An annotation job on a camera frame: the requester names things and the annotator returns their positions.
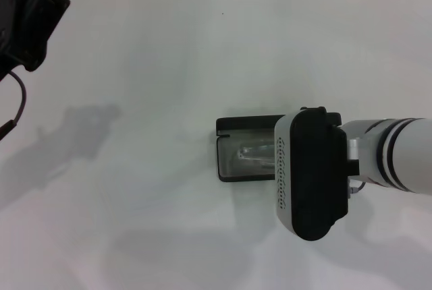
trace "white table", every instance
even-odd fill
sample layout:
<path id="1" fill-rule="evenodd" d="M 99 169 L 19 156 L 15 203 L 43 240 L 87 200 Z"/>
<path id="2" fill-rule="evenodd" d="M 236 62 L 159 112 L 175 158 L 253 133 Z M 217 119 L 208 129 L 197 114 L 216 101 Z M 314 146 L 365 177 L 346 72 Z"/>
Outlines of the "white table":
<path id="1" fill-rule="evenodd" d="M 72 0 L 0 145 L 0 288 L 405 289 L 432 198 L 368 185 L 322 240 L 222 183 L 218 117 L 432 117 L 432 0 Z M 20 93 L 0 85 L 0 116 Z"/>

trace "white tabletop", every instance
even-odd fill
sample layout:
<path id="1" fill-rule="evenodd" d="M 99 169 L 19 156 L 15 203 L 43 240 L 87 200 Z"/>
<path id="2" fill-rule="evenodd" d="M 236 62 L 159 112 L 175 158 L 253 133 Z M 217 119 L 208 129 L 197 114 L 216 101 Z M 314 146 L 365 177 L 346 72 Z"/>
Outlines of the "white tabletop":
<path id="1" fill-rule="evenodd" d="M 322 240 L 222 183 L 219 117 L 432 117 L 432 0 L 72 0 L 0 144 L 0 289 L 406 289 L 432 198 L 368 185 Z M 12 118 L 17 84 L 0 85 Z"/>

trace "black ring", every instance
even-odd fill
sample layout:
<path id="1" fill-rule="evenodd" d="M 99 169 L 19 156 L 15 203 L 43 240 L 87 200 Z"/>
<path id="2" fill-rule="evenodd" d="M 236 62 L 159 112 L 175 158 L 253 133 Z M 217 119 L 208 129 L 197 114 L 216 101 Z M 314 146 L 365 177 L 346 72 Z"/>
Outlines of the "black ring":
<path id="1" fill-rule="evenodd" d="M 394 184 L 388 177 L 387 173 L 385 172 L 384 169 L 384 163 L 383 163 L 383 149 L 384 149 L 384 144 L 385 144 L 385 140 L 387 139 L 387 137 L 389 136 L 390 132 L 392 131 L 393 128 L 395 128 L 395 126 L 397 126 L 398 124 L 400 124 L 403 121 L 409 120 L 409 119 L 413 119 L 413 118 L 405 118 L 405 119 L 399 119 L 396 120 L 395 122 L 391 123 L 382 133 L 379 141 L 378 141 L 378 146 L 377 146 L 377 166 L 378 166 L 378 170 L 381 174 L 381 176 L 383 177 L 384 181 L 387 182 L 388 184 L 390 184 L 392 187 L 394 187 L 395 189 L 401 190 L 401 191 L 405 191 L 403 189 L 401 189 L 400 187 L 398 187 L 396 184 Z"/>
<path id="2" fill-rule="evenodd" d="M 387 148 L 387 165 L 389 167 L 389 171 L 391 176 L 393 177 L 394 181 L 396 181 L 396 183 L 405 191 L 407 192 L 412 192 L 411 190 L 409 190 L 405 185 L 403 185 L 403 183 L 399 180 L 398 176 L 396 175 L 396 171 L 394 169 L 394 165 L 393 165 L 393 149 L 394 149 L 394 144 L 396 143 L 396 140 L 398 139 L 398 136 L 400 134 L 400 132 L 410 123 L 412 123 L 413 121 L 419 120 L 420 118 L 416 118 L 416 119 L 411 119 L 405 123 L 403 123 L 401 126 L 399 126 L 397 128 L 397 130 L 394 132 L 393 136 L 390 138 L 389 141 L 389 146 Z"/>
<path id="3" fill-rule="evenodd" d="M 365 131 L 364 133 L 365 133 L 365 134 L 369 133 L 371 129 L 377 127 L 380 123 L 383 123 L 383 122 L 386 121 L 386 120 L 390 120 L 390 119 L 389 119 L 389 118 L 387 118 L 387 119 L 382 119 L 382 120 L 377 121 L 376 123 L 373 123 L 372 126 L 369 127 L 368 129 L 366 129 L 366 131 Z"/>

